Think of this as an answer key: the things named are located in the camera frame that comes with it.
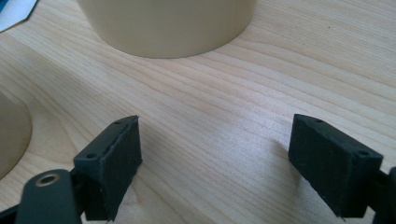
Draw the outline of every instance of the black plastic part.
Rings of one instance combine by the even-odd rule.
[[[0,224],[13,224],[18,214],[18,205],[8,208],[0,213]]]
[[[388,176],[383,173],[381,176],[374,183],[376,197],[370,202],[370,207],[376,211],[374,223],[396,223],[396,167]]]
[[[15,223],[81,223],[69,172],[52,170],[30,179],[23,189]]]
[[[363,217],[382,155],[315,118],[295,115],[290,162],[338,217]]]
[[[77,180],[87,186],[87,220],[114,220],[142,162],[138,116],[109,125],[74,158]]]
[[[85,184],[85,181],[79,181],[77,179],[75,169],[70,171],[70,177],[72,179],[73,191],[76,199],[77,213],[81,215],[87,209],[88,204],[90,203],[89,190]]]

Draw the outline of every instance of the wood grain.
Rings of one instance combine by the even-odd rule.
[[[292,116],[324,119],[395,166],[395,24],[391,0],[259,0],[230,44],[154,60],[106,45],[75,1],[41,0],[0,34],[0,91],[33,122],[0,210],[137,114],[144,162],[116,223],[345,223],[288,161]]]

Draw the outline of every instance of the screw hole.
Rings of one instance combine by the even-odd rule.
[[[96,154],[95,154],[95,153],[90,153],[90,154],[88,154],[88,155],[86,156],[87,159],[93,159],[93,158],[95,158],[95,157],[96,157]]]
[[[61,177],[57,174],[44,175],[35,182],[35,185],[38,187],[46,187],[48,185],[55,183],[60,178]]]
[[[361,154],[362,156],[368,156],[369,155],[368,152],[363,151],[363,150],[359,151],[358,153]]]

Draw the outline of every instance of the beige round object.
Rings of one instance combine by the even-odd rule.
[[[78,0],[110,46],[149,58],[216,49],[248,25],[257,0]]]
[[[0,179],[21,159],[31,134],[32,123],[26,111],[0,92]]]

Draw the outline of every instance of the black bracket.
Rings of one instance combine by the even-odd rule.
[[[383,156],[321,119],[295,115],[290,162],[338,217],[396,223],[396,167],[380,171]]]
[[[0,213],[0,224],[114,220],[142,162],[138,116],[110,124],[74,158],[75,168],[30,179],[21,203]]]

